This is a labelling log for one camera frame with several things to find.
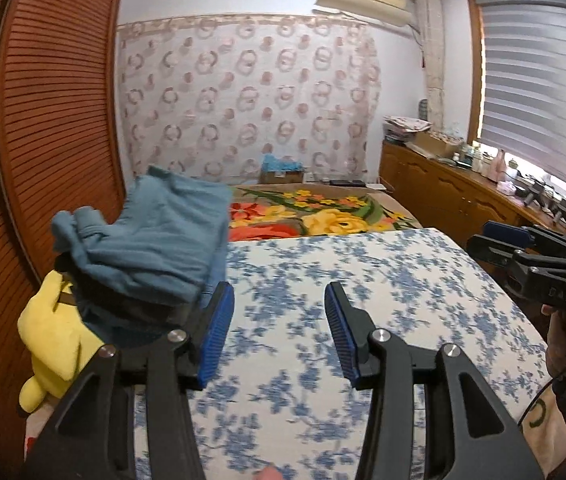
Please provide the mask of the teal blue shorts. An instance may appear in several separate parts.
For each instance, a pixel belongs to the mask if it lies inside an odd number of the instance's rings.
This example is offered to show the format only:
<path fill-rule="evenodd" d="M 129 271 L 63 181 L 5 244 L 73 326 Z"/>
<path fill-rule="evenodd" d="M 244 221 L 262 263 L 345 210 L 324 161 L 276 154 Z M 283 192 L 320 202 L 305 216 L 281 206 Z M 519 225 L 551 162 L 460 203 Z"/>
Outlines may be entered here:
<path fill-rule="evenodd" d="M 59 211 L 51 223 L 54 248 L 124 296 L 194 304 L 225 280 L 231 200 L 222 183 L 150 166 L 115 222 L 91 206 Z"/>

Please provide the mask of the black spare gripper left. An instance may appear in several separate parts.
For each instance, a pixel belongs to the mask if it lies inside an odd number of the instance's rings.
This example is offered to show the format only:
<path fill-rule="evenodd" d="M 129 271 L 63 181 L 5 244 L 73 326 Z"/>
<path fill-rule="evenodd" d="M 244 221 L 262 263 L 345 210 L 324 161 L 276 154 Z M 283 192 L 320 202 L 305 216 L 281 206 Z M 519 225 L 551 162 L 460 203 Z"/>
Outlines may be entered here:
<path fill-rule="evenodd" d="M 545 191 L 545 183 L 543 181 L 534 180 L 533 184 L 528 186 L 527 195 L 524 198 L 524 206 L 529 207 L 533 203 L 539 205 L 540 208 L 546 206 L 546 200 L 543 197 Z"/>

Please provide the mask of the black spare gripper right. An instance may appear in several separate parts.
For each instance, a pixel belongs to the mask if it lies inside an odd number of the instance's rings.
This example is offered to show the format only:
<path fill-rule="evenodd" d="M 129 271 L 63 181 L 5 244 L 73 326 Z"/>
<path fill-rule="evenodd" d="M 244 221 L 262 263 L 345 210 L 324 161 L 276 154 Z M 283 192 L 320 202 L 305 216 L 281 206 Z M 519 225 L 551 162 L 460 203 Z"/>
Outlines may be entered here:
<path fill-rule="evenodd" d="M 566 226 L 566 198 L 553 197 L 548 205 L 548 211 L 554 224 Z"/>

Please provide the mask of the pink bottle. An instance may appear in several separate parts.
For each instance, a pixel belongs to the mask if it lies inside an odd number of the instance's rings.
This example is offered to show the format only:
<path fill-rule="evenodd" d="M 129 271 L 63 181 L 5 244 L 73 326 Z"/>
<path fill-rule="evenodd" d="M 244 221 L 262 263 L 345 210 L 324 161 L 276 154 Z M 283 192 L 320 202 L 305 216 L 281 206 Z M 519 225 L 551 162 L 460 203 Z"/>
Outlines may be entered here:
<path fill-rule="evenodd" d="M 499 150 L 496 153 L 496 156 L 492 158 L 492 162 L 490 162 L 487 171 L 487 178 L 494 183 L 499 183 L 506 179 L 506 161 L 504 150 Z"/>

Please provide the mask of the grey striped window blind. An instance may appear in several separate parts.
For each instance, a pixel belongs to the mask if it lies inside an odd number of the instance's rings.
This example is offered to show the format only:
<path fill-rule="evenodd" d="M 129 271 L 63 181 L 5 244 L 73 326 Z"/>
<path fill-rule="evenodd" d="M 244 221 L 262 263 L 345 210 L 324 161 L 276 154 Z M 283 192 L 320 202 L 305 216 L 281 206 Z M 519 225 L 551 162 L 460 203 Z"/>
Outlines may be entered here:
<path fill-rule="evenodd" d="M 566 182 L 566 0 L 476 0 L 479 137 Z"/>

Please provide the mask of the brown wooden cabinet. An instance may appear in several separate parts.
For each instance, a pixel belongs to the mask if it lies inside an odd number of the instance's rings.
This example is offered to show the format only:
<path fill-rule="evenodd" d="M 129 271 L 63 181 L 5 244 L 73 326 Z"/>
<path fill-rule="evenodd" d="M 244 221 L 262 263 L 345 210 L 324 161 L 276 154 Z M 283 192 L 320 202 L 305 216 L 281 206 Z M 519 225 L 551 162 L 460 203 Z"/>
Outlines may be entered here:
<path fill-rule="evenodd" d="M 488 221 L 538 224 L 566 235 L 566 226 L 554 224 L 537 205 L 526 206 L 517 197 L 499 193 L 480 174 L 443 165 L 397 144 L 383 144 L 378 176 L 422 226 L 438 229 L 462 247 Z"/>

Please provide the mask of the yellow plush toy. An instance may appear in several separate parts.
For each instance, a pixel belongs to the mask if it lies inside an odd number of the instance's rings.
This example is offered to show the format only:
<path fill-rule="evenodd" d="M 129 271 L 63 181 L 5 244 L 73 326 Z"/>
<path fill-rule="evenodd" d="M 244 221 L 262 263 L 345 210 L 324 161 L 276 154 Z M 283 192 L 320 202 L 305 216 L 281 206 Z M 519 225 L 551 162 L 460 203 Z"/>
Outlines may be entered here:
<path fill-rule="evenodd" d="M 70 283 L 51 271 L 17 321 L 21 341 L 31 354 L 32 376 L 19 393 L 27 413 L 52 396 L 60 399 L 103 345 L 82 322 Z"/>

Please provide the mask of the cardboard box on cabinet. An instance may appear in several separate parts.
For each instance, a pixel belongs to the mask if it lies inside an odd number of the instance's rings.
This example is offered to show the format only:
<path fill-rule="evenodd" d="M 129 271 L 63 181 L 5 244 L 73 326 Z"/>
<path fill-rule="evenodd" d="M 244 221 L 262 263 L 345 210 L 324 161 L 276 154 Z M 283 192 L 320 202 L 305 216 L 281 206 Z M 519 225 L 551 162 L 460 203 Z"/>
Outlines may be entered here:
<path fill-rule="evenodd" d="M 421 131 L 416 134 L 414 144 L 432 156 L 452 158 L 461 151 L 465 141 L 440 132 Z"/>

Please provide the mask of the stack of papers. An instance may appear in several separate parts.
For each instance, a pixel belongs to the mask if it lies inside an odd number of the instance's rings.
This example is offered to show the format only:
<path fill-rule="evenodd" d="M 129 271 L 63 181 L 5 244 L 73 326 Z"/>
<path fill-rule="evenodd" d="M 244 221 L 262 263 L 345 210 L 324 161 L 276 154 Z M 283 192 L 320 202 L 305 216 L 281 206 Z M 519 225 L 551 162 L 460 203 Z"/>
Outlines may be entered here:
<path fill-rule="evenodd" d="M 399 143 L 412 141 L 417 133 L 427 132 L 431 126 L 426 120 L 399 116 L 386 116 L 383 123 L 385 138 Z"/>

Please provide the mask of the blue floral white quilt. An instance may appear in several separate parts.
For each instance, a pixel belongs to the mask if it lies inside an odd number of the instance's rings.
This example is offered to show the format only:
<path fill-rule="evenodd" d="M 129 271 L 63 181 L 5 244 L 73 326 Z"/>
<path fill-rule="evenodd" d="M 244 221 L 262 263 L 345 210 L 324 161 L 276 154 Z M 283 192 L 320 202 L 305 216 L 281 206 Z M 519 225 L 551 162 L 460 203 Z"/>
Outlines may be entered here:
<path fill-rule="evenodd" d="M 513 418 L 548 382 L 545 344 L 498 283 L 432 229 L 228 246 L 235 308 L 216 374 L 190 394 L 209 479 L 356 474 L 380 359 L 342 315 L 409 346 L 458 347 Z"/>

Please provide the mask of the blue folded jeans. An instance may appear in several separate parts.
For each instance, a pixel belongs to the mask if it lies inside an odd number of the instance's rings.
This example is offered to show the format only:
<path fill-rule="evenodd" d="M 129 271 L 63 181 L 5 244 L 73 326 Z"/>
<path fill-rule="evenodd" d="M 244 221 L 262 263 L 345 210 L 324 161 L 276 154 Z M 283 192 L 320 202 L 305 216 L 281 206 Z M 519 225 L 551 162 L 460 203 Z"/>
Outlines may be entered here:
<path fill-rule="evenodd" d="M 85 275 L 71 291 L 82 322 L 104 344 L 134 348 L 150 344 L 162 334 L 184 323 L 195 309 L 205 309 L 221 282 L 226 281 L 228 243 L 214 253 L 210 272 L 192 302 L 178 300 L 173 306 L 122 296 Z"/>

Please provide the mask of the beige tied side curtain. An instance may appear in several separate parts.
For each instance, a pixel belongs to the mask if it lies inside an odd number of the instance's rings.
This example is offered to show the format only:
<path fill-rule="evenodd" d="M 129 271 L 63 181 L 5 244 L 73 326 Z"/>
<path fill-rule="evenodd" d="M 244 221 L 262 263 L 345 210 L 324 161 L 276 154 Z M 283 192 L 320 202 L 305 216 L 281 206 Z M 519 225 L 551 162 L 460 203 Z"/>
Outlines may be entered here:
<path fill-rule="evenodd" d="M 424 56 L 428 122 L 441 132 L 444 123 L 444 24 L 441 0 L 415 0 Z"/>

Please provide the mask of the colourful floral beige blanket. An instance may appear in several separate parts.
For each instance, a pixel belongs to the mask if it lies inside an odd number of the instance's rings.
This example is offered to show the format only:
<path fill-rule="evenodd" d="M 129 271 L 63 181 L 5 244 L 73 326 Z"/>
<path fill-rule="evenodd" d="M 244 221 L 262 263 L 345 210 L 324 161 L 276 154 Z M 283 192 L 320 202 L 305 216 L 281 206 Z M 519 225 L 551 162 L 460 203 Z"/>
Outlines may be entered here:
<path fill-rule="evenodd" d="M 453 240 L 392 198 L 242 188 L 230 215 L 237 307 L 218 374 L 191 400 L 209 478 L 246 479 L 268 463 L 289 479 L 353 476 L 370 395 L 341 376 L 322 307 L 331 281 L 410 344 L 460 344 L 513 417 L 541 415 L 540 334 Z"/>

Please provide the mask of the pink circle patterned curtain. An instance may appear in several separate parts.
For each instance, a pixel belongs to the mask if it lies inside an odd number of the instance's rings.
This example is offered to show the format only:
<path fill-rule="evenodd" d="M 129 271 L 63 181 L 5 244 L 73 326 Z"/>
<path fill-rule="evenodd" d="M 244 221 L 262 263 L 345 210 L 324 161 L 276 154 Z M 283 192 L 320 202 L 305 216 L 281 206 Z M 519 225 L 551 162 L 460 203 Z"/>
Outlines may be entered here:
<path fill-rule="evenodd" d="M 295 15 L 203 15 L 121 25 L 118 120 L 132 174 L 157 165 L 226 183 L 262 162 L 366 174 L 380 67 L 366 25 Z"/>

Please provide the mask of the brown louvered wardrobe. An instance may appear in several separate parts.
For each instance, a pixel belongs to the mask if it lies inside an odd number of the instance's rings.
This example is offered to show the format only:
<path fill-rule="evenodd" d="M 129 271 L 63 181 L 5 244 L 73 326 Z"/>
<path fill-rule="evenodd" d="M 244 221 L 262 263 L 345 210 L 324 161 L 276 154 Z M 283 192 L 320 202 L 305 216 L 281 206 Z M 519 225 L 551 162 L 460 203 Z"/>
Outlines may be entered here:
<path fill-rule="evenodd" d="M 120 213 L 114 61 L 120 0 L 0 0 L 0 479 L 18 477 L 31 372 L 20 312 L 51 270 L 51 220 Z"/>

